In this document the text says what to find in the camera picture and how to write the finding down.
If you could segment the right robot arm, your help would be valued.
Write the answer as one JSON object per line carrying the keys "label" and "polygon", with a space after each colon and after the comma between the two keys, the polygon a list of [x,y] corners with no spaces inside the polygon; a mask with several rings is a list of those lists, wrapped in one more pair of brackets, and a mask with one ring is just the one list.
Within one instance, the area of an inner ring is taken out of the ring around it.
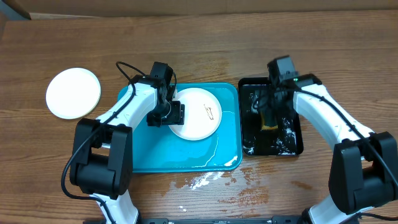
{"label": "right robot arm", "polygon": [[289,56],[267,64],[270,84],[257,98],[261,128],[282,126],[287,114],[306,118],[333,151],[328,196],[306,208],[297,223],[358,223],[362,217],[388,221],[370,210],[397,200],[397,141],[375,133],[346,112],[314,74],[300,75]]}

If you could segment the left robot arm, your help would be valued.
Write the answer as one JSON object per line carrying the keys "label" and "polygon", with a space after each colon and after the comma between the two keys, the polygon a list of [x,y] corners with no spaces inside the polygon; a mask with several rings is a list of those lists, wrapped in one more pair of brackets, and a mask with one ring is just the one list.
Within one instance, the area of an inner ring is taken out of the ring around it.
{"label": "left robot arm", "polygon": [[148,126],[183,125],[185,106],[173,99],[177,77],[166,63],[154,62],[150,74],[127,79],[123,97],[96,119],[83,118],[75,129],[72,156],[61,188],[72,199],[95,201],[103,223],[142,223],[128,191],[133,168],[133,132]]}

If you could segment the white plate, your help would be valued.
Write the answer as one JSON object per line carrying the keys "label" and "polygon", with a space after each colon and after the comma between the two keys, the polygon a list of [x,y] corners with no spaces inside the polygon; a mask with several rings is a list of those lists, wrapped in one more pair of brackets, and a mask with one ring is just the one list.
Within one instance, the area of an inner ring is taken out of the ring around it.
{"label": "white plate", "polygon": [[45,95],[47,108],[62,119],[77,119],[90,113],[101,97],[96,75],[85,68],[69,68],[56,75]]}
{"label": "white plate", "polygon": [[202,88],[187,88],[175,95],[175,100],[185,106],[184,124],[169,128],[180,138],[198,141],[211,136],[219,127],[222,118],[218,99]]}

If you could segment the green yellow sponge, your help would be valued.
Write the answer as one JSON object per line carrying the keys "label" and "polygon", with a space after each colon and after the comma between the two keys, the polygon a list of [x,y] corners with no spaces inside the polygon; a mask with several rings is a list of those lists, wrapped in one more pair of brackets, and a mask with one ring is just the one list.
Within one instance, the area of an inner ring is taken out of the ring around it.
{"label": "green yellow sponge", "polygon": [[278,129],[277,120],[272,110],[262,110],[261,113],[261,129],[275,130]]}

